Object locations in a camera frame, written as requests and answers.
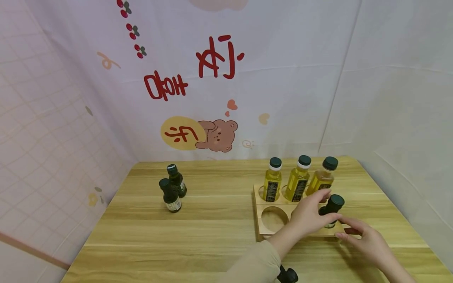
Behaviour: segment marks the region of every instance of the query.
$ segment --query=yellow circle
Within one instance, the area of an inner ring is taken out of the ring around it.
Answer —
[[[203,127],[195,120],[173,116],[160,127],[160,136],[166,144],[178,150],[195,150],[197,142],[206,140]]]

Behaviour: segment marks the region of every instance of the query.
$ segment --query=bottle label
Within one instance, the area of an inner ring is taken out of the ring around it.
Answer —
[[[179,200],[179,197],[172,203],[166,203],[167,208],[170,211],[176,211],[181,208],[181,201]]]
[[[319,188],[318,190],[320,189],[330,189],[330,187],[332,186],[332,184],[319,184]]]
[[[180,187],[182,192],[186,190],[186,183],[184,183],[184,179],[181,180]]]
[[[294,191],[293,201],[300,201],[302,199],[302,194],[305,191],[307,186],[308,179],[302,179],[297,182],[296,189]]]
[[[337,221],[335,220],[334,222],[325,225],[324,228],[331,229],[331,228],[335,227],[336,222]]]
[[[277,194],[278,187],[279,187],[279,184],[277,182],[267,182],[265,201],[268,201],[268,202],[275,201],[275,195]]]

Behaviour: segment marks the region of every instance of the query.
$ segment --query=cartoon bear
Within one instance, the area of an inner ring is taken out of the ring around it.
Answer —
[[[206,133],[206,141],[197,142],[198,149],[210,149],[212,151],[228,152],[233,147],[234,132],[237,130],[235,121],[215,120],[198,121]]]

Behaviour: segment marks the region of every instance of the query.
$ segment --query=wooden table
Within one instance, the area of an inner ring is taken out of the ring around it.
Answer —
[[[333,192],[342,213],[378,229],[417,282],[453,276],[362,166],[339,157]],[[313,158],[312,168],[322,158]],[[296,163],[283,160],[283,178]],[[268,160],[178,162],[187,196],[169,213],[158,182],[168,163],[136,164],[70,267],[63,283],[216,282],[255,243],[251,192]],[[299,282],[387,282],[357,251],[334,239],[304,239],[284,260]]]

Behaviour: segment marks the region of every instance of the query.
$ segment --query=oil bottle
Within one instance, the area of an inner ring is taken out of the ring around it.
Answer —
[[[285,197],[289,201],[298,202],[307,186],[310,173],[311,158],[307,155],[299,156],[297,166],[289,174],[288,185],[286,186]]]
[[[273,157],[269,161],[269,169],[266,171],[264,178],[263,199],[268,202],[274,202],[277,192],[280,190],[282,183],[282,161],[278,157]]]
[[[338,160],[335,157],[327,156],[323,161],[323,168],[316,170],[313,174],[305,194],[309,196],[319,189],[330,188],[334,180],[333,172],[337,169],[337,166]]]
[[[326,215],[328,213],[332,212],[338,212],[344,205],[344,199],[339,196],[339,195],[331,195],[329,200],[327,201],[326,206],[323,206],[319,209],[319,215]],[[332,223],[329,223],[324,226],[324,228],[333,228],[335,226],[335,223],[337,221],[335,220]]]
[[[159,181],[159,187],[164,192],[164,202],[170,212],[178,212],[181,210],[181,201],[178,193],[172,188],[170,180],[164,178]]]
[[[187,187],[184,183],[183,175],[178,172],[178,168],[175,164],[167,166],[167,172],[169,174],[169,180],[171,186],[176,190],[179,197],[184,197],[187,193]]]

